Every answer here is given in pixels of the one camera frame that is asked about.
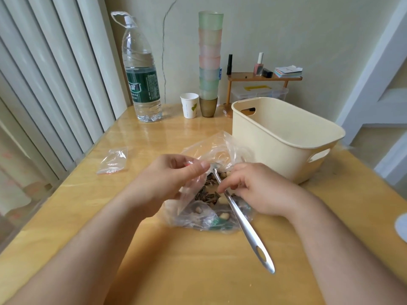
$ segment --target person's left hand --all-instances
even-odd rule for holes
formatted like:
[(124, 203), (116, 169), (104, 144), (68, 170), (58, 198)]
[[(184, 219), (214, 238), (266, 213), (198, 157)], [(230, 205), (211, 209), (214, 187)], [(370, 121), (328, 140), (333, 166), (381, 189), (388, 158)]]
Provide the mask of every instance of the person's left hand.
[(210, 163), (179, 154), (160, 155), (122, 190), (120, 200), (136, 207), (144, 217), (153, 216), (167, 199), (179, 198), (179, 190), (204, 174)]

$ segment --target black object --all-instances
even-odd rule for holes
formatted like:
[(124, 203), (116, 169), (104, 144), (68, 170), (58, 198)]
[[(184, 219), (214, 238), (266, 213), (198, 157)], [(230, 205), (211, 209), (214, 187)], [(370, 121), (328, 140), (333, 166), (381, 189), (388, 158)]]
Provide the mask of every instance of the black object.
[(271, 78), (273, 76), (273, 72), (269, 71), (268, 69), (263, 69), (263, 77)]
[(227, 71), (226, 71), (227, 75), (231, 75), (231, 58), (232, 58), (232, 55), (230, 54), (229, 55), (229, 60), (227, 62)]

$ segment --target white paper cup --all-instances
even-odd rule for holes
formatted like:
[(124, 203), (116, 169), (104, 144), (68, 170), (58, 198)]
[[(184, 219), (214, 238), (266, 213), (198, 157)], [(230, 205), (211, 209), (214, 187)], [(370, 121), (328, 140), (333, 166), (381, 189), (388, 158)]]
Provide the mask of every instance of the white paper cup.
[(193, 119), (194, 117), (196, 117), (199, 95), (195, 93), (184, 93), (181, 94), (180, 97), (184, 117), (186, 117), (187, 119)]

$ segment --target brown cup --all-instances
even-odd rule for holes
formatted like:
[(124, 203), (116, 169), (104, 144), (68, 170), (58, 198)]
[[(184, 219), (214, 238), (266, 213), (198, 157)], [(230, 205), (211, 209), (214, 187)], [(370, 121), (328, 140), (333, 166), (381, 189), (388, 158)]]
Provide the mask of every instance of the brown cup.
[(199, 106), (201, 107), (201, 113), (203, 117), (213, 117), (218, 104), (218, 98), (214, 100), (204, 100), (199, 97)]

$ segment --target spoon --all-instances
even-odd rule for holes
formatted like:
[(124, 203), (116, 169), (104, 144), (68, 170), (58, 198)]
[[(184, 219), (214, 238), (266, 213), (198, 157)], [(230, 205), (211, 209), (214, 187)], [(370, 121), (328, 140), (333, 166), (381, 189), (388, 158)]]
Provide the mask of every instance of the spoon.
[[(215, 176), (218, 184), (221, 183), (221, 178), (218, 174), (217, 169), (220, 168), (221, 166), (222, 165), (219, 163), (214, 163), (210, 165), (210, 170)], [(249, 241), (249, 244), (252, 247), (257, 258), (270, 273), (274, 274), (276, 270), (274, 268), (273, 261), (269, 253), (267, 252), (267, 249), (265, 248), (259, 236), (257, 235), (256, 231), (254, 231), (253, 227), (250, 225), (249, 221), (243, 215), (242, 211), (237, 206), (235, 200), (233, 200), (232, 196), (229, 194), (227, 190), (225, 190), (225, 196), (230, 204), (231, 209), (233, 210), (236, 216), (237, 222), (239, 223), (241, 229), (243, 230), (243, 233), (245, 234), (247, 241)]]

